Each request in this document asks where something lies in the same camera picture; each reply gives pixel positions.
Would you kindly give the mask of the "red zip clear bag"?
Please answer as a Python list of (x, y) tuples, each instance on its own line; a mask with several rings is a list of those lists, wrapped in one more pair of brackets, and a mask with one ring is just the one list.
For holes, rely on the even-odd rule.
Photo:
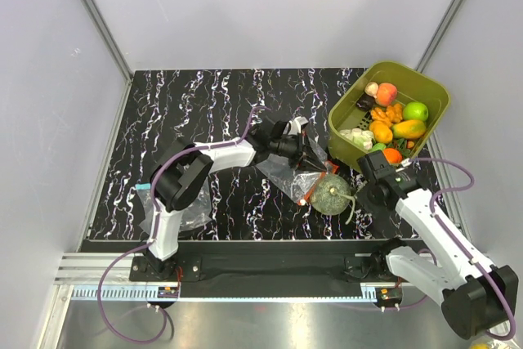
[(299, 171), (290, 168), (287, 159), (271, 154), (267, 160), (257, 164), (256, 168), (293, 202), (303, 206), (307, 204), (320, 179), (328, 173), (335, 174), (338, 171), (338, 166), (331, 161), (324, 163), (327, 172)]

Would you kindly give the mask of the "green netted melon toy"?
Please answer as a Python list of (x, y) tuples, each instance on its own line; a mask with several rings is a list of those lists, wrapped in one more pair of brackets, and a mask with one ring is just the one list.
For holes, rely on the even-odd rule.
[(350, 212), (345, 220), (348, 225), (354, 216), (356, 197), (344, 178), (329, 173), (317, 182), (311, 192), (309, 204), (317, 212), (328, 216), (342, 214), (349, 208)]

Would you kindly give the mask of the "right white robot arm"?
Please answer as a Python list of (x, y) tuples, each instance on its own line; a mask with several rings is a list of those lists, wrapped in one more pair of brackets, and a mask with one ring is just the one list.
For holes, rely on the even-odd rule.
[(516, 336), (519, 279), (510, 266), (496, 266), (446, 216), (413, 172), (412, 159), (395, 166), (381, 151), (359, 158), (367, 181), (357, 197), (367, 209), (388, 208), (407, 221), (435, 257), (429, 262), (402, 239), (389, 239), (371, 253), (369, 271), (379, 280), (400, 277), (440, 306), (449, 327), (463, 339), (485, 333), (499, 341)]

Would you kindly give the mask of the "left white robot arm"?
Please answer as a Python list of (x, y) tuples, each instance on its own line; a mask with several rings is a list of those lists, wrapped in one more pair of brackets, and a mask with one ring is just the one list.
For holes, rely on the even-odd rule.
[(289, 121), (267, 116), (230, 141), (199, 144), (177, 140), (150, 177), (153, 219), (147, 240), (152, 255), (148, 271), (158, 280), (168, 280), (175, 274), (177, 261), (173, 256), (178, 251), (181, 219), (209, 174), (250, 167), (272, 155), (286, 159), (298, 172), (327, 172), (325, 161), (311, 145), (307, 125), (302, 116)]

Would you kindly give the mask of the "olive green plastic basket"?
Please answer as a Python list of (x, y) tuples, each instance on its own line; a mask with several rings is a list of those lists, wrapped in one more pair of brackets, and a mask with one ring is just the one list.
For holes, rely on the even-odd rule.
[(446, 88), (426, 75), (394, 61), (381, 61), (372, 65), (348, 88), (329, 112), (329, 153), (334, 159), (356, 171), (360, 169), (357, 160), (364, 155), (364, 150), (345, 138), (341, 131), (365, 129), (370, 125), (370, 112), (363, 111), (356, 105), (368, 83), (392, 83), (398, 90), (396, 102), (407, 105), (419, 101), (427, 106), (427, 130), (414, 142), (409, 153), (410, 158), (419, 155), (450, 104)]

